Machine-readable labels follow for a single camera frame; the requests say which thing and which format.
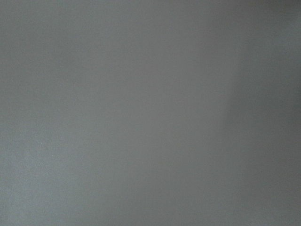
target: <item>smooth gray surface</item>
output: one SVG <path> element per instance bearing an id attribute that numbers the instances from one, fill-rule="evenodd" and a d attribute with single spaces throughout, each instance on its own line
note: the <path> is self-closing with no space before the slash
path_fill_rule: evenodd
<path id="1" fill-rule="evenodd" d="M 300 226 L 298 1 L 0 1 L 1 226 Z"/>

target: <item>gray wall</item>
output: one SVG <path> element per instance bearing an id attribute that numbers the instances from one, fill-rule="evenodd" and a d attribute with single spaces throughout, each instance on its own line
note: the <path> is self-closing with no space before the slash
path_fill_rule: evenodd
<path id="1" fill-rule="evenodd" d="M 301 225 L 300 38 L 298 1 L 0 1 L 0 225 Z"/>

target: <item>metallic gray surface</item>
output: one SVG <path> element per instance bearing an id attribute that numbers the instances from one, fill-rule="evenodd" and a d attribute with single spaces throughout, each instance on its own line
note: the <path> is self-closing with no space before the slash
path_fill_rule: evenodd
<path id="1" fill-rule="evenodd" d="M 301 225 L 298 1 L 0 1 L 1 226 Z"/>

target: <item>plain gray background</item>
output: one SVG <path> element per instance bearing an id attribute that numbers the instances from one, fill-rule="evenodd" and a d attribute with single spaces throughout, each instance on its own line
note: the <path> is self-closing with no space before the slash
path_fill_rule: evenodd
<path id="1" fill-rule="evenodd" d="M 301 225 L 298 1 L 0 1 L 1 226 Z"/>

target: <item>gray surface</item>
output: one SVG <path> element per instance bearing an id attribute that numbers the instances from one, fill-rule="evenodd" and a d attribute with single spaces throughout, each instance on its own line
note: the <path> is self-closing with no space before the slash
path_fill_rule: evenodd
<path id="1" fill-rule="evenodd" d="M 0 1 L 0 225 L 301 225 L 295 2 Z"/>

